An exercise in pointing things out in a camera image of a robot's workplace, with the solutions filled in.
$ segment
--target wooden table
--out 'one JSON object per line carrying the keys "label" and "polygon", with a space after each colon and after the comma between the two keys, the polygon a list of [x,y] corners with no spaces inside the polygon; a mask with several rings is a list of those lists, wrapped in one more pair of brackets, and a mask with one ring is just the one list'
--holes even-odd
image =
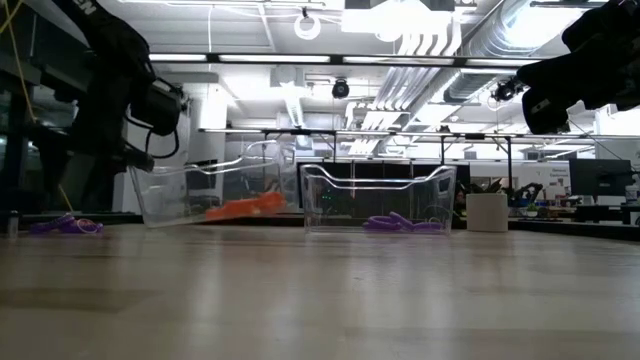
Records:
{"label": "wooden table", "polygon": [[640,247],[108,227],[0,242],[0,358],[638,359]]}

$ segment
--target clear plastic bin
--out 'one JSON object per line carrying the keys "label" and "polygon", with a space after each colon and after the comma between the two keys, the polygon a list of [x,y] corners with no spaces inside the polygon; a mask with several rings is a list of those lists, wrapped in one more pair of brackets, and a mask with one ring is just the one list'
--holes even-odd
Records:
{"label": "clear plastic bin", "polygon": [[301,166],[305,229],[311,232],[449,234],[455,167],[415,179],[339,179]]}
{"label": "clear plastic bin", "polygon": [[294,162],[291,147],[261,141],[234,161],[131,174],[145,225],[161,227],[277,213],[287,206],[282,178]]}

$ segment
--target purple toy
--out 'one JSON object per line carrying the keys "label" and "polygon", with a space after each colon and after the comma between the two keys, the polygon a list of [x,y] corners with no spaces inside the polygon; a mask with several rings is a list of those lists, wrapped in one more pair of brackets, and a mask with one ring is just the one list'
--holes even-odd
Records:
{"label": "purple toy", "polygon": [[444,224],[439,222],[423,222],[414,224],[402,215],[391,212],[389,216],[372,216],[362,224],[367,231],[408,231],[408,232],[440,232]]}
{"label": "purple toy", "polygon": [[103,228],[104,225],[102,224],[96,224],[87,219],[76,220],[73,215],[65,214],[47,223],[33,224],[29,232],[31,234],[45,234],[58,230],[65,234],[95,234],[102,232]]}

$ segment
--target black camera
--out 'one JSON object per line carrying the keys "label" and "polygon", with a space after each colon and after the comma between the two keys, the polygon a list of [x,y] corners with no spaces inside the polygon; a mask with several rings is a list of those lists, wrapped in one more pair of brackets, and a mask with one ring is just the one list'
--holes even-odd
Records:
{"label": "black camera", "polygon": [[344,99],[349,96],[349,85],[346,79],[337,79],[331,90],[334,99]]}

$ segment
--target orange object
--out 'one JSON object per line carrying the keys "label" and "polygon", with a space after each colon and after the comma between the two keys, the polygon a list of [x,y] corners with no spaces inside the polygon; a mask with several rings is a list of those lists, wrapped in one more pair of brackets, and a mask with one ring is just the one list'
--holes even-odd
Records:
{"label": "orange object", "polygon": [[209,209],[205,213],[207,220],[222,220],[238,217],[274,214],[287,205],[284,196],[277,192],[268,192],[254,199],[233,200],[224,206]]}

